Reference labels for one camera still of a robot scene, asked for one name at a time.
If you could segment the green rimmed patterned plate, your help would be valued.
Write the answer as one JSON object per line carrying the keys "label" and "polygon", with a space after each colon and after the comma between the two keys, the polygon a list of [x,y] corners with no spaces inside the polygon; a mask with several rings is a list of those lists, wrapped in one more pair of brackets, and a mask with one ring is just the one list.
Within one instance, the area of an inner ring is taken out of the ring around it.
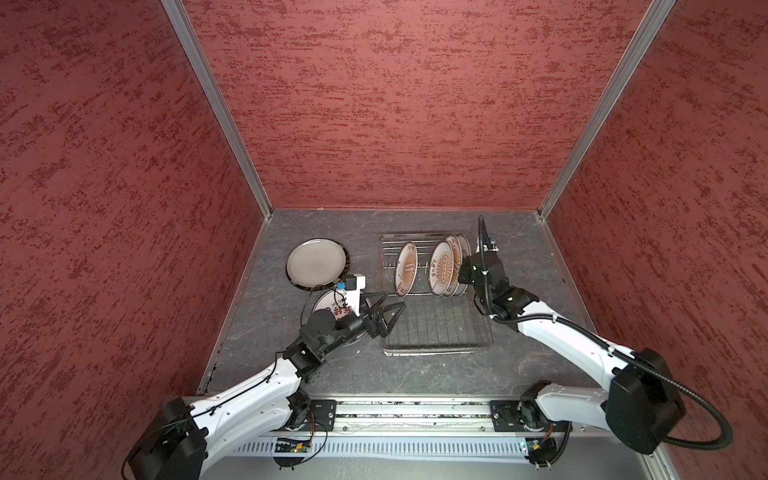
{"label": "green rimmed patterned plate", "polygon": [[471,257],[473,250],[467,237],[463,234],[457,234],[456,238],[460,244],[462,251],[462,260],[466,260]]}

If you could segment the orange patterned plate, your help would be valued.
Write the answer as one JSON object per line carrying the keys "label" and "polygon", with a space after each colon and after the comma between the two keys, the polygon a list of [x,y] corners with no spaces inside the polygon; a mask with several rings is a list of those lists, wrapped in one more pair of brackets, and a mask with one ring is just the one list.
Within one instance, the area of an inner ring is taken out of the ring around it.
{"label": "orange patterned plate", "polygon": [[437,296],[453,296],[458,290],[458,274],[462,260],[458,237],[448,235],[435,246],[428,268],[429,286]]}

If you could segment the red rimmed white plate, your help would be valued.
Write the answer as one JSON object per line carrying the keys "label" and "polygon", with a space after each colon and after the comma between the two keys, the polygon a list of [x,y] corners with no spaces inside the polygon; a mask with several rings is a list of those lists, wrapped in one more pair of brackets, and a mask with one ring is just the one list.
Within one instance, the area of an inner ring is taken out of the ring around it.
{"label": "red rimmed white plate", "polygon": [[332,290],[316,303],[305,325],[307,335],[325,350],[354,343],[364,334],[359,315],[359,295]]}

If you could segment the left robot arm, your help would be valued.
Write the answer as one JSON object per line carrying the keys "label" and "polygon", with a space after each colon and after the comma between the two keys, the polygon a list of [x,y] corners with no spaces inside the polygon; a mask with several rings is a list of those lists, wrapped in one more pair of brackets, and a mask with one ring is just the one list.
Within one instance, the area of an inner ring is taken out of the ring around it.
{"label": "left robot arm", "polygon": [[303,389],[326,358],[361,335],[387,337],[405,309],[372,293],[342,318],[327,309],[311,313],[296,340],[262,372],[207,398],[165,404],[127,454],[122,478],[198,479],[240,443],[302,426],[311,404]]}

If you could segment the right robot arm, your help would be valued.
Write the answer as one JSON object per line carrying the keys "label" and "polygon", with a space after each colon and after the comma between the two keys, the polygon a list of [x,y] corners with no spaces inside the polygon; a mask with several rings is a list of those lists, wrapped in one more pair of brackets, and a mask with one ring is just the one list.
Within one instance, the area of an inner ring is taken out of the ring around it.
{"label": "right robot arm", "polygon": [[[606,340],[559,314],[533,293],[512,285],[491,240],[478,221],[477,251],[463,260],[459,280],[472,286],[478,310],[490,320],[547,346],[596,382],[594,388],[541,381],[520,399],[520,420],[531,429],[572,422],[611,432],[631,450],[650,455],[662,443],[717,451],[733,442],[726,417],[709,401],[676,381],[666,360],[651,349],[634,351]],[[711,440],[672,436],[691,399],[719,427]]]}

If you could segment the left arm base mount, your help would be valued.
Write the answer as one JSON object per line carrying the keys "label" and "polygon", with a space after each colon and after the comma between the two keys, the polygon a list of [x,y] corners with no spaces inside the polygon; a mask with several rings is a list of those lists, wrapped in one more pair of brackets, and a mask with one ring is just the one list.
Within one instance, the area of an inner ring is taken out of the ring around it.
{"label": "left arm base mount", "polygon": [[284,426],[286,431],[311,433],[317,429],[321,433],[332,432],[336,421],[339,402],[334,399],[314,399],[302,405],[294,412]]}

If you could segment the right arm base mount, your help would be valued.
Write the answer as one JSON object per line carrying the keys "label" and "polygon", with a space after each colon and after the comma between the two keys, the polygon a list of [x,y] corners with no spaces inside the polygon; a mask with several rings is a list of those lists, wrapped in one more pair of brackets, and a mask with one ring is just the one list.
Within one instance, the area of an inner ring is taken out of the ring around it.
{"label": "right arm base mount", "polygon": [[565,422],[548,419],[533,401],[492,400],[490,418],[495,432],[564,433]]}

